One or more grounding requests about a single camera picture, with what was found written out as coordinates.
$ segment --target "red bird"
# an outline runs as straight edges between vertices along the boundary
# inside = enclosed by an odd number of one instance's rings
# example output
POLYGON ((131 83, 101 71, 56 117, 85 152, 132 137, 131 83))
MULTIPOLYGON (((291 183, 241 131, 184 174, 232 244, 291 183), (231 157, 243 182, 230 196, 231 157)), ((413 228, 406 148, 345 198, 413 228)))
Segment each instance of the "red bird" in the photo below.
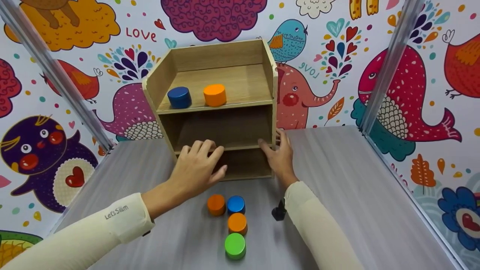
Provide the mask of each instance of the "red bird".
POLYGON ((453 88, 447 90, 446 95, 456 91, 458 94, 450 94, 451 99, 461 95, 480 98, 480 34, 463 44, 452 45, 454 34, 455 30, 447 30, 442 36, 442 40, 448 43, 445 77, 453 88))
MULTIPOLYGON (((72 80, 75 87, 78 89, 82 97, 90 103, 96 103, 93 100, 94 97, 98 95, 100 90, 100 84, 98 83, 98 77, 103 75, 103 72, 100 71, 98 68, 94 68, 95 76, 88 76, 87 74, 81 72, 76 67, 70 65, 69 63, 57 60, 62 68, 67 73, 68 77, 72 80)), ((61 96, 58 90, 53 86, 52 82, 45 76, 45 74, 41 75, 42 78, 45 80, 45 83, 52 88, 52 90, 57 93, 57 95, 61 96)))

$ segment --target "bird eye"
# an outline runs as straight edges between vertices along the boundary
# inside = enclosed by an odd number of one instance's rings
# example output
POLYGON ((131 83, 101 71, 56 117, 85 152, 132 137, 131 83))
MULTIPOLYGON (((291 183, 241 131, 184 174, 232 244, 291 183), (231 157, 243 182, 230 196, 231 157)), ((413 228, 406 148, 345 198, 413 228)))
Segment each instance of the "bird eye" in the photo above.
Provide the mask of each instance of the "bird eye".
POLYGON ((22 145, 22 153, 28 154, 30 153, 30 151, 32 151, 32 147, 30 145, 28 144, 22 145))
POLYGON ((40 136, 41 136, 42 138, 48 137, 48 131, 47 131, 46 129, 40 130, 40 136))

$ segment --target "colored cylinder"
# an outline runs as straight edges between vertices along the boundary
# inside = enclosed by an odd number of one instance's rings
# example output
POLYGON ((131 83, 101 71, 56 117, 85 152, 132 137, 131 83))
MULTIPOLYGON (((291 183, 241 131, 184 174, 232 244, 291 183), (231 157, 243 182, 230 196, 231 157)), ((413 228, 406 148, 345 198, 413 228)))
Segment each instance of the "colored cylinder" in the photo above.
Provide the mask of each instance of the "colored cylinder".
POLYGON ((207 200, 207 208, 212 216, 221 216, 225 214, 225 210, 227 209, 225 199, 220 194, 213 194, 207 200))
POLYGON ((209 85, 204 88, 205 103, 210 107, 219 107, 227 102, 225 86, 221 84, 209 85))
POLYGON ((227 211, 231 215, 233 213, 245 214, 245 201, 240 196, 232 196, 227 201, 227 211))
POLYGON ((247 218, 242 213, 233 213, 228 218, 228 232, 246 235, 248 230, 247 218))
POLYGON ((192 105, 192 97, 188 88, 179 86, 167 93, 172 108, 186 109, 192 105))
POLYGON ((239 260, 247 253, 245 238, 239 233, 232 233, 225 239, 225 252, 230 259, 239 260))

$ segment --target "wooden shelf unit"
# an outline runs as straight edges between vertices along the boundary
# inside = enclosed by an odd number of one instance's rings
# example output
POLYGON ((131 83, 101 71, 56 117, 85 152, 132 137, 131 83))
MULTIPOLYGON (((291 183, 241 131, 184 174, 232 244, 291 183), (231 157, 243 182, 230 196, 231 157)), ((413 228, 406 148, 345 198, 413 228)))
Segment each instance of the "wooden shelf unit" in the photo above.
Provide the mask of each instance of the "wooden shelf unit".
POLYGON ((146 99, 176 159, 184 145, 211 139, 225 147, 225 180, 271 177, 259 138, 275 147, 277 72, 262 39, 170 49, 143 80, 146 99), (223 84, 227 102, 205 105, 203 89, 223 84), (192 105, 173 109, 167 92, 189 89, 192 105))

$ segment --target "orange cylinder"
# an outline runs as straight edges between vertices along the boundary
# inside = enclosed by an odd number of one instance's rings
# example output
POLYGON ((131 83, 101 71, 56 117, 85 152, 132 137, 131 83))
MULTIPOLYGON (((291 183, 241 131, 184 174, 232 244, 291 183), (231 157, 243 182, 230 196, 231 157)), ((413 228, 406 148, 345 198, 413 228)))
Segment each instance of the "orange cylinder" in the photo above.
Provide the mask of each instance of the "orange cylinder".
POLYGON ((221 216, 227 210, 225 199, 220 194, 213 194, 207 200, 207 208, 213 216, 221 216))
POLYGON ((228 232, 246 235, 248 231, 247 218, 242 213, 233 213, 228 218, 228 232))
POLYGON ((219 107, 227 102, 225 86, 221 84, 209 85, 204 88, 205 103, 210 107, 219 107))

